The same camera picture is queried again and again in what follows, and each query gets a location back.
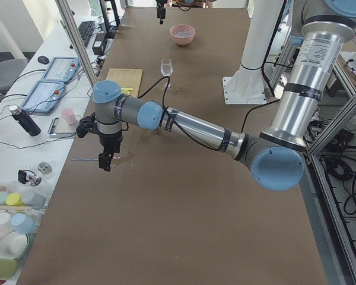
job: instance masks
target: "keyboard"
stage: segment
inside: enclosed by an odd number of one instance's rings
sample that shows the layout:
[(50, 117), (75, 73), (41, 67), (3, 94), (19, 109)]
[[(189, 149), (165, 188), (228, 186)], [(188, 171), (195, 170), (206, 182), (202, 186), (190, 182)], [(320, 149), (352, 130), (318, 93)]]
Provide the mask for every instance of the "keyboard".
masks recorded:
[(81, 34), (84, 46), (87, 47), (90, 42), (93, 30), (95, 27), (95, 21), (84, 21), (78, 27), (78, 31)]

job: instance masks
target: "computer mouse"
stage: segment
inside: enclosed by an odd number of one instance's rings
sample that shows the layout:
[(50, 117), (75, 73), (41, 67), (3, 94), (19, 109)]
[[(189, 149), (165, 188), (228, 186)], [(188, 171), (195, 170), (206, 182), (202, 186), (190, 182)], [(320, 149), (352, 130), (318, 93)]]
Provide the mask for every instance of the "computer mouse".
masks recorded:
[(44, 55), (41, 55), (38, 57), (38, 62), (40, 64), (48, 64), (49, 63), (49, 59), (47, 57), (45, 57)]

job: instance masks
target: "glass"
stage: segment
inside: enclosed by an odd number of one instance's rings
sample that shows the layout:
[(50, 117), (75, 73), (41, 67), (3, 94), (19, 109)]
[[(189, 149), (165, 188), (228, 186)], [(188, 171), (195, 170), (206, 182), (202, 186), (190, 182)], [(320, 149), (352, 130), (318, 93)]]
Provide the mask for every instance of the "glass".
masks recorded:
[(161, 73), (163, 76), (171, 76), (173, 74), (173, 64), (171, 62), (170, 58), (164, 58), (161, 61)]

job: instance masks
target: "cup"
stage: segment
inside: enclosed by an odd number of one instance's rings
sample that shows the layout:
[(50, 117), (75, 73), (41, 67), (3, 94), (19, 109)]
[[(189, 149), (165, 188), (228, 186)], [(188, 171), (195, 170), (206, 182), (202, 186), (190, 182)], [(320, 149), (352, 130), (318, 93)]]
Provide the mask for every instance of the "cup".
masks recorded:
[(6, 205), (5, 201), (7, 200), (9, 193), (5, 191), (0, 192), (0, 206)]
[(46, 198), (44, 196), (33, 191), (26, 191), (23, 193), (21, 200), (25, 205), (31, 206), (35, 210), (41, 209), (46, 203)]
[(73, 125), (77, 122), (77, 118), (75, 117), (74, 110), (72, 110), (71, 108), (63, 109), (61, 111), (61, 116), (69, 125)]
[(0, 213), (0, 231), (3, 233), (9, 233), (13, 231), (11, 226), (12, 215), (10, 213), (2, 212)]
[(17, 213), (11, 218), (11, 226), (21, 235), (30, 233), (34, 229), (35, 225), (36, 223), (34, 220), (23, 213)]
[(19, 193), (10, 193), (5, 199), (5, 203), (8, 206), (24, 206)]

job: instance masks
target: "blue joint cap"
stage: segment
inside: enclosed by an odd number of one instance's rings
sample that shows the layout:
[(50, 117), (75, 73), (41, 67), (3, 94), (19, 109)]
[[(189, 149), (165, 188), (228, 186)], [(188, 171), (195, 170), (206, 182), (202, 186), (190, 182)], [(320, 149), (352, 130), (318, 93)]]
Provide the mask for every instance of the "blue joint cap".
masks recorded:
[(113, 101), (121, 95), (121, 87), (116, 82), (103, 80), (93, 87), (93, 102), (103, 104)]
[(154, 102), (143, 104), (137, 114), (137, 123), (143, 129), (157, 129), (162, 117), (162, 107)]
[(303, 175), (301, 156), (287, 147), (270, 147), (252, 161), (250, 171), (257, 183), (273, 191), (295, 186)]
[(301, 46), (303, 41), (304, 37), (290, 36), (290, 43), (292, 46)]
[(324, 0), (332, 11), (344, 17), (356, 18), (356, 0)]

